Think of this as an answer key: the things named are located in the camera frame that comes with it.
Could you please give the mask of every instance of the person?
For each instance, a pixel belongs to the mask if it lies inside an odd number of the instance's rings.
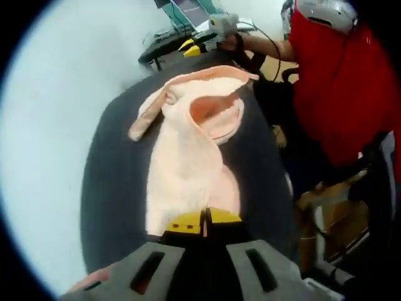
[[[279,125],[287,138],[283,155],[288,160],[283,163],[291,180],[298,181],[294,198],[321,181],[335,182],[334,175],[353,166],[362,153],[368,174],[350,188],[348,197],[366,202],[371,241],[380,248],[375,251],[383,251],[394,204],[392,166],[378,150],[393,131],[394,174],[401,182],[401,99],[397,75],[368,24],[359,20],[345,34],[295,9],[288,41],[239,35],[243,43],[233,35],[220,47],[234,51],[243,44],[245,50],[299,64],[295,84],[261,77],[253,86],[268,123]]]

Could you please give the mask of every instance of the pink towel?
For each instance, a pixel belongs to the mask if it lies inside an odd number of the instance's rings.
[[[238,130],[244,102],[237,90],[250,74],[217,66],[179,75],[139,108],[129,137],[138,141],[160,110],[164,121],[150,158],[146,229],[162,235],[177,215],[207,206],[239,213],[236,178],[223,164],[218,145]]]

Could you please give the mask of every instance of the black strap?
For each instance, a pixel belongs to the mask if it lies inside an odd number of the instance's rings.
[[[235,33],[234,36],[237,39],[237,50],[244,50],[244,39],[239,33]]]

